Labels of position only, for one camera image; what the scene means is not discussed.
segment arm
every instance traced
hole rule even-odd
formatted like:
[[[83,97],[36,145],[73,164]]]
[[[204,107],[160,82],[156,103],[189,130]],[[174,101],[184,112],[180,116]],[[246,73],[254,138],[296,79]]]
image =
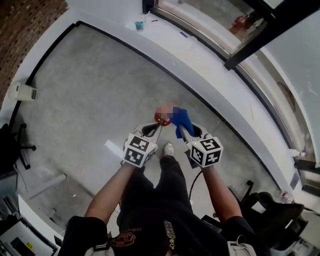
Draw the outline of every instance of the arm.
[[[213,166],[202,169],[205,183],[208,187],[212,206],[216,215],[223,224],[234,216],[241,216],[239,204],[228,187],[220,178]]]
[[[107,224],[135,168],[127,162],[124,163],[95,195],[84,216],[96,217]]]

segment dark pants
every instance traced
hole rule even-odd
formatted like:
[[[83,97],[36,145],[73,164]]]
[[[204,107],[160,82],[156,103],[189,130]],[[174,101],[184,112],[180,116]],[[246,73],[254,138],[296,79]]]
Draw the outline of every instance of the dark pants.
[[[120,219],[132,209],[145,205],[146,201],[152,201],[155,198],[176,200],[183,203],[192,211],[189,201],[185,176],[177,160],[170,155],[165,155],[160,160],[161,176],[159,184],[154,185],[145,175],[145,167],[136,168],[127,183],[121,199]]]

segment cable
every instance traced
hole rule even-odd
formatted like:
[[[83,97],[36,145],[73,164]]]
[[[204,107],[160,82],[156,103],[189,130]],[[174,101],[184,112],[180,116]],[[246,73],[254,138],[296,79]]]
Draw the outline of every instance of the cable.
[[[202,170],[197,174],[197,176],[195,176],[195,179],[192,182],[190,192],[189,192],[189,201],[191,199],[191,193],[192,193],[192,189],[194,188],[194,184],[195,184],[196,180],[198,179],[198,177],[200,176],[200,174],[202,174]]]
[[[21,178],[22,178],[23,183],[24,183],[24,186],[25,186],[25,190],[26,190],[26,192],[28,193],[28,189],[27,189],[27,185],[26,185],[25,179],[24,179],[24,177],[22,176],[21,172],[19,171],[17,164],[15,164],[15,169],[20,173]]]

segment white shoe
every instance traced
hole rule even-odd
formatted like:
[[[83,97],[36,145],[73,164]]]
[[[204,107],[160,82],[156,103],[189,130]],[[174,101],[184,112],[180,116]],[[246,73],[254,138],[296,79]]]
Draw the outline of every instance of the white shoe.
[[[168,155],[168,156],[174,156],[174,146],[168,142],[165,146],[164,146],[164,149],[163,149],[163,154],[164,156]]]

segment gray floor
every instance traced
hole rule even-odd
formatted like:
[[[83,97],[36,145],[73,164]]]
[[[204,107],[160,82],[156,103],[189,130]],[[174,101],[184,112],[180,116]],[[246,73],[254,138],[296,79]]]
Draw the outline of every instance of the gray floor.
[[[94,194],[120,166],[107,140],[122,148],[128,134],[153,120],[155,109],[167,102],[188,110],[190,119],[217,136],[224,146],[216,166],[225,183],[241,198],[246,181],[255,191],[272,195],[276,186],[253,154],[204,104],[162,70],[135,52],[83,25],[74,28],[54,49],[35,76],[37,98],[21,104],[19,119],[27,127],[31,169],[20,167],[28,190],[60,173],[67,180],[39,197],[44,212],[56,209],[52,219],[62,228],[72,215],[83,215]],[[172,141],[188,189],[199,168],[191,169],[184,142],[175,127],[162,129],[159,147]],[[147,163],[145,175],[156,185],[160,178],[160,150]],[[19,190],[25,187],[19,177]],[[194,213],[213,213],[202,176],[191,198]],[[117,232],[114,219],[108,226]]]

